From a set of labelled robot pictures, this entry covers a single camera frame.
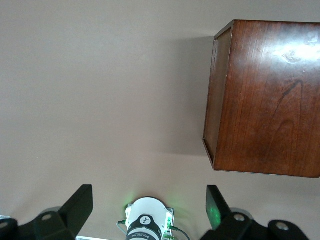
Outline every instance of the wood grain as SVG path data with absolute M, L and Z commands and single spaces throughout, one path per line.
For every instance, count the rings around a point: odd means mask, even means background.
M 209 156 L 215 156 L 223 108 L 223 99 L 228 73 L 228 61 L 231 43 L 231 28 L 226 27 L 214 40 L 212 54 L 212 68 L 208 90 L 208 104 L 206 111 L 204 146 Z
M 231 24 L 222 113 L 208 95 L 207 115 L 221 116 L 214 169 L 320 177 L 320 24 Z

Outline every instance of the green led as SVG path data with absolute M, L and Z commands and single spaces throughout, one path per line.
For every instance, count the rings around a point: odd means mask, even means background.
M 169 227 L 171 226 L 171 222 L 172 222 L 172 214 L 167 213 L 166 214 L 166 228 L 169 229 Z
M 208 218 L 213 230 L 216 230 L 221 224 L 221 214 L 217 206 L 211 206 L 207 211 Z

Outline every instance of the black mount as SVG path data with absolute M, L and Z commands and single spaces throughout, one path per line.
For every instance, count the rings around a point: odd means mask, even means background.
M 0 240 L 74 240 L 92 210 L 92 185 L 82 185 L 58 211 L 44 212 L 22 226 L 12 218 L 0 220 Z M 207 186 L 206 211 L 213 230 L 200 240 L 309 240 L 291 222 L 273 220 L 264 227 L 232 212 L 215 185 Z
M 209 230 L 201 240 L 309 240 L 291 222 L 273 220 L 264 227 L 243 213 L 232 212 L 215 185 L 207 186 L 206 211 L 215 230 Z
M 22 226 L 12 218 L 0 220 L 0 240 L 74 240 L 93 209 L 92 185 L 82 185 L 58 212 L 44 212 Z

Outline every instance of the wooden box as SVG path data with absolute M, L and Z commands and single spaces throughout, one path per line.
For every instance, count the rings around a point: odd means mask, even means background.
M 320 177 L 320 23 L 215 36 L 203 142 L 214 170 Z

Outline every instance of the wire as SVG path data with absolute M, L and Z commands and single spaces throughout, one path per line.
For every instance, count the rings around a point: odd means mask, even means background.
M 116 226 L 121 230 L 121 232 L 123 232 L 125 235 L 127 235 L 127 233 L 125 232 L 125 230 L 123 230 L 119 224 L 125 224 L 126 223 L 126 220 L 123 220 L 123 221 L 118 221 L 116 223 Z
M 175 226 L 170 226 L 169 228 L 170 228 L 171 230 L 175 230 L 175 231 L 178 231 L 178 232 L 183 233 L 183 235 L 185 235 L 185 237 L 186 237 L 188 240 L 190 240 L 190 237 L 189 237 L 184 231 L 182 231 L 181 229 L 179 229 L 179 228 L 177 228 L 177 227 L 175 227 Z

